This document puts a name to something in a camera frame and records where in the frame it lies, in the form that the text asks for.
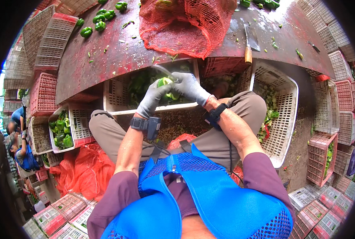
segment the blue mesh vest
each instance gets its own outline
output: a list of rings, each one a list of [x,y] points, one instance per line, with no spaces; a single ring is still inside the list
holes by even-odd
[[[182,175],[209,231],[219,239],[288,238],[293,227],[288,208],[277,198],[242,189],[225,168],[194,145],[192,153],[148,160],[141,165],[141,199],[122,210],[101,239],[180,239],[178,204],[164,182],[168,173]]]

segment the blue shirt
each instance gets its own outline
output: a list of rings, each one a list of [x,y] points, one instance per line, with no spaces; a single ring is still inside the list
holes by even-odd
[[[11,120],[17,122],[18,127],[21,126],[21,116],[23,117],[23,106],[19,109],[17,109],[16,111],[14,111],[11,115]]]

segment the black cable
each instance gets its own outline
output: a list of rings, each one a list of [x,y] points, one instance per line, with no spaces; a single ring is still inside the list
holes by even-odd
[[[232,170],[232,148],[231,148],[231,141],[228,139],[228,145],[229,145],[229,160],[230,160],[230,171],[231,174],[236,175],[236,177],[238,177],[240,179],[240,181],[242,182],[242,184],[244,185],[243,180],[239,177],[239,175],[237,175],[233,170]]]

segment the hand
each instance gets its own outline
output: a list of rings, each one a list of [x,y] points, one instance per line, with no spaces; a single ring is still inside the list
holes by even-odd
[[[200,86],[194,74],[174,72],[172,75],[179,79],[178,82],[173,84],[173,89],[180,95],[197,102],[201,106],[207,103],[211,94]]]
[[[140,102],[136,112],[146,119],[149,119],[155,113],[155,109],[159,104],[160,98],[171,91],[173,84],[166,84],[158,88],[159,81],[155,81],[148,88],[146,95]]]

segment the purple shirt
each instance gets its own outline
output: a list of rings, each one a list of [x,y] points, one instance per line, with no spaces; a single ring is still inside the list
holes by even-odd
[[[243,162],[243,174],[245,188],[280,199],[289,209],[294,224],[295,213],[288,193],[266,154],[248,154]],[[181,175],[168,174],[164,177],[164,181],[179,206],[182,219],[199,214]],[[99,239],[113,218],[138,199],[140,199],[138,177],[135,173],[122,171],[113,175],[106,193],[87,220],[89,238]]]

